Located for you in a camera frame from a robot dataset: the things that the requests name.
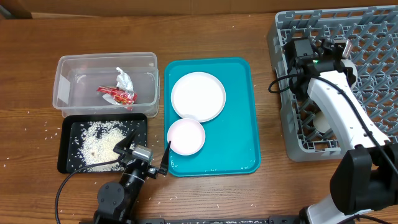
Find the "small pink bowl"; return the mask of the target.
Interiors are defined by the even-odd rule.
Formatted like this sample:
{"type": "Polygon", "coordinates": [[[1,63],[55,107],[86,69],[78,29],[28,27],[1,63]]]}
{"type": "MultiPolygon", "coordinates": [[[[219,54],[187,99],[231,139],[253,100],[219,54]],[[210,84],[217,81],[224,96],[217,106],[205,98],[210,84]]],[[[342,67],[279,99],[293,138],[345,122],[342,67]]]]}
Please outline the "small pink bowl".
{"type": "Polygon", "coordinates": [[[191,156],[197,153],[206,139],[204,127],[190,118],[179,119],[167,131],[167,141],[170,148],[181,156],[191,156]]]}

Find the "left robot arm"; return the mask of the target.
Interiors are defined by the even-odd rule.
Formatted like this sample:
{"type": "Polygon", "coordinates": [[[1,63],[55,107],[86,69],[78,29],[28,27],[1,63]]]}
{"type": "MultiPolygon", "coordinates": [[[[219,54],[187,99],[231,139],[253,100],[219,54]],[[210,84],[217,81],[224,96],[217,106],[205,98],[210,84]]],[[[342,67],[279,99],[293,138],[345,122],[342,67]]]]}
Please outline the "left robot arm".
{"type": "Polygon", "coordinates": [[[146,179],[156,179],[159,174],[167,175],[169,169],[170,145],[167,144],[159,167],[153,166],[152,150],[136,144],[136,131],[119,141],[113,151],[119,155],[119,163],[124,167],[121,179],[107,182],[98,191],[98,208],[93,223],[133,223],[131,211],[137,202],[146,179]]]}

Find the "red snack wrapper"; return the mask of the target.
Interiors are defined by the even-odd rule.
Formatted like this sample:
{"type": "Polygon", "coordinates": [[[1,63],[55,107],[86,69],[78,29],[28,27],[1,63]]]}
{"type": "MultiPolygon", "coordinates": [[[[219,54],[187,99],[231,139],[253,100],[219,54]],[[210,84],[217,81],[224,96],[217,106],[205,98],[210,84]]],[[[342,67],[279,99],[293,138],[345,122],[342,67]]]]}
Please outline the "red snack wrapper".
{"type": "Polygon", "coordinates": [[[137,97],[133,91],[115,86],[99,86],[97,92],[102,93],[103,99],[112,105],[132,105],[137,97]]]}

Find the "white paper cup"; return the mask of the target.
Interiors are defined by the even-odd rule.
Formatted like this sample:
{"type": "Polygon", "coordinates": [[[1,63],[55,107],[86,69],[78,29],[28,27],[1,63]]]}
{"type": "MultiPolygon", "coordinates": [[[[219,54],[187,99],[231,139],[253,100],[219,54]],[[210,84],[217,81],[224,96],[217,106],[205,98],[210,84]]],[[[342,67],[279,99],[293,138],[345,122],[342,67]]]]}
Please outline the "white paper cup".
{"type": "Polygon", "coordinates": [[[319,111],[315,114],[315,118],[313,119],[313,125],[315,129],[320,133],[326,133],[331,129],[328,120],[322,111],[319,111]]]}

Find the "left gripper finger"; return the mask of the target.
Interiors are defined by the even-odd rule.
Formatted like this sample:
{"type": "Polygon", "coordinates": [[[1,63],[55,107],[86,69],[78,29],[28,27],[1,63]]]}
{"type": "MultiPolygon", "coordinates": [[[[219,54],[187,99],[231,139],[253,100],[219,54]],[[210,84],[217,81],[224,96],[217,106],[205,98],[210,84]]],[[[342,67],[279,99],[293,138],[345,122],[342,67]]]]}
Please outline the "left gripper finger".
{"type": "Polygon", "coordinates": [[[113,152],[117,154],[130,154],[132,152],[131,146],[134,143],[136,132],[136,130],[132,130],[124,139],[119,141],[114,146],[113,152]]]}
{"type": "Polygon", "coordinates": [[[164,155],[160,163],[159,173],[162,175],[167,175],[169,170],[169,153],[170,153],[171,143],[172,143],[171,141],[168,142],[166,150],[164,152],[164,155]]]}

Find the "large white plate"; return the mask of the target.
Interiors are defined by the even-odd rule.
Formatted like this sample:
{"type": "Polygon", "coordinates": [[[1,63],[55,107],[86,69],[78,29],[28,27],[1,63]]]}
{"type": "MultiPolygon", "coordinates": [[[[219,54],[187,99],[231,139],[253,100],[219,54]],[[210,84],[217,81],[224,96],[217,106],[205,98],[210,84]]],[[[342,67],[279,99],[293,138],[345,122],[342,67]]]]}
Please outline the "large white plate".
{"type": "Polygon", "coordinates": [[[175,83],[171,91],[171,104],[181,118],[204,123],[216,118],[226,104],[226,90],[213,75],[192,72],[175,83]]]}

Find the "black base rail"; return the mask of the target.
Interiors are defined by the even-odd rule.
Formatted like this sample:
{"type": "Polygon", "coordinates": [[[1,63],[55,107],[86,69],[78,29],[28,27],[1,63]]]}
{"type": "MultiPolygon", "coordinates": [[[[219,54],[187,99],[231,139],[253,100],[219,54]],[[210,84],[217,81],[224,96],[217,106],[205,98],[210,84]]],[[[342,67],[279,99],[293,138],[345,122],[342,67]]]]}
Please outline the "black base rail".
{"type": "Polygon", "coordinates": [[[138,224],[306,224],[303,218],[294,215],[273,215],[267,218],[184,219],[165,220],[146,218],[136,220],[138,224]]]}

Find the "black tray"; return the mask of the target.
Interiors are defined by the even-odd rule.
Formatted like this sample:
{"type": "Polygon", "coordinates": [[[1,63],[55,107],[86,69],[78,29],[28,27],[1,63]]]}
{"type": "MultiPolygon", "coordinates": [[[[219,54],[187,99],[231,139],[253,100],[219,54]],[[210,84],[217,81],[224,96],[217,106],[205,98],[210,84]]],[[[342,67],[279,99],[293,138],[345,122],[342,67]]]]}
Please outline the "black tray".
{"type": "Polygon", "coordinates": [[[147,116],[144,114],[91,114],[91,115],[73,115],[64,119],[62,124],[62,132],[60,138],[60,149],[58,153],[57,169],[61,173],[71,173],[71,165],[77,162],[76,159],[69,161],[71,153],[74,152],[73,147],[70,145],[71,130],[73,124],[78,122],[89,121],[139,121],[141,122],[138,127],[137,136],[134,141],[136,144],[143,146],[147,145],[147,116]]]}

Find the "grey dishwasher rack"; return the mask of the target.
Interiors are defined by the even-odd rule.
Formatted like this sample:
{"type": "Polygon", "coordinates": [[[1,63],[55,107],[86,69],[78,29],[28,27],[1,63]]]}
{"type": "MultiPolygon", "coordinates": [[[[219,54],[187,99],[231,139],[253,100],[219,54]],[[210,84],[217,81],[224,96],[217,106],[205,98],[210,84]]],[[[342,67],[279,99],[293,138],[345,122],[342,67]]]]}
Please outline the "grey dishwasher rack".
{"type": "MultiPolygon", "coordinates": [[[[397,142],[397,6],[281,11],[267,36],[271,65],[278,77],[287,73],[284,45],[309,37],[348,39],[350,60],[358,70],[353,88],[373,123],[397,142]]],[[[332,130],[321,133],[313,126],[319,111],[312,100],[298,100],[289,90],[280,95],[280,116],[288,157],[295,162],[343,157],[332,130]]]]}

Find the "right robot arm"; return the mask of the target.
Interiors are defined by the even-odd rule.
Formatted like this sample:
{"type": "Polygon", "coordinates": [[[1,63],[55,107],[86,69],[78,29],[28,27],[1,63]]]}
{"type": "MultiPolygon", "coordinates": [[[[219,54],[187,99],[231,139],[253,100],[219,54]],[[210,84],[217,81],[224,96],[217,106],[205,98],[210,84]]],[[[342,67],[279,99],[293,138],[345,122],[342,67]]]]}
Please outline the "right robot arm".
{"type": "Polygon", "coordinates": [[[303,208],[300,223],[354,223],[370,211],[397,205],[397,144],[369,118],[352,92],[358,73],[348,39],[309,37],[284,45],[288,89],[316,103],[345,154],[330,180],[330,194],[303,208]]]}

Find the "teal plastic tray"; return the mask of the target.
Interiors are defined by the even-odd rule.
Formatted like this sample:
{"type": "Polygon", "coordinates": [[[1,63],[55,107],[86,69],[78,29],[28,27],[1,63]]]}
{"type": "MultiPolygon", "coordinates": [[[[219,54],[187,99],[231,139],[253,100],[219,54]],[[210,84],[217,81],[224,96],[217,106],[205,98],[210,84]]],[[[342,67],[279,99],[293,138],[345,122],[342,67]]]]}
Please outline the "teal plastic tray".
{"type": "Polygon", "coordinates": [[[177,177],[250,174],[261,164],[254,90],[249,63],[239,57],[176,60],[164,71],[164,129],[180,117],[171,92],[178,79],[191,72],[215,76],[226,90],[222,112],[203,123],[205,143],[191,156],[170,152],[169,172],[177,177]]]}

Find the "grey bowl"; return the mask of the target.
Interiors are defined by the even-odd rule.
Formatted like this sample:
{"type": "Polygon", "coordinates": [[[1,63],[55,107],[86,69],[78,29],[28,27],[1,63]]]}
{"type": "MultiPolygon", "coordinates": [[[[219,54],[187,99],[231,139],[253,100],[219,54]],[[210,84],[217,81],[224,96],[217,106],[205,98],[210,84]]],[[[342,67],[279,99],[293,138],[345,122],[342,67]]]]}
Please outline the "grey bowl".
{"type": "Polygon", "coordinates": [[[358,71],[356,65],[349,59],[342,59],[341,65],[344,68],[344,73],[346,74],[346,79],[351,90],[354,89],[358,81],[358,71]]]}

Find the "white tissue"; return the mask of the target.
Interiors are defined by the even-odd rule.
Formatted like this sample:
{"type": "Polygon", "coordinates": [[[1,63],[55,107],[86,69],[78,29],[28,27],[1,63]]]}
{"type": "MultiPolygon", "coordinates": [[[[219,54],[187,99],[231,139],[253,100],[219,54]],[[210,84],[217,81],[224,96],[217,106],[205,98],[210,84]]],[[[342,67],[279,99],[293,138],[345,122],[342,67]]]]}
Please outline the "white tissue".
{"type": "Polygon", "coordinates": [[[119,67],[117,67],[116,70],[119,72],[119,75],[116,77],[116,87],[134,92],[134,86],[130,76],[119,67]]]}

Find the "clear plastic bin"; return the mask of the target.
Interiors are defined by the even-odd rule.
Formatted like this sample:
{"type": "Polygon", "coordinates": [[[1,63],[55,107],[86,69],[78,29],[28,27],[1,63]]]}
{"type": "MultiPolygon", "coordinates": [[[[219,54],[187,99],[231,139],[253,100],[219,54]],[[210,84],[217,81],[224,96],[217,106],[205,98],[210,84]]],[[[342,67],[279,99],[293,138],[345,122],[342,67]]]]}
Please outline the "clear plastic bin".
{"type": "Polygon", "coordinates": [[[160,78],[152,52],[66,55],[60,58],[53,85],[53,107],[65,118],[84,114],[143,113],[159,111],[160,78]],[[131,106],[113,105],[98,92],[116,86],[121,72],[129,75],[137,98],[131,106]]]}

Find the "pile of rice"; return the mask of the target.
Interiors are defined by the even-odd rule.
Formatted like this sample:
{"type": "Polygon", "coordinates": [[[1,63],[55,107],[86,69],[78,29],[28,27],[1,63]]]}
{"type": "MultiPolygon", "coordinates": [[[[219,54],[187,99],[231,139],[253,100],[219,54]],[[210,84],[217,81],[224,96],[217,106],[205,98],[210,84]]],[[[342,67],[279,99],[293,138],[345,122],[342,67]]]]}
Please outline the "pile of rice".
{"type": "Polygon", "coordinates": [[[70,145],[74,152],[69,161],[77,162],[72,171],[92,164],[116,160],[119,154],[113,151],[115,145],[131,131],[140,127],[139,121],[89,121],[73,124],[70,145]]]}

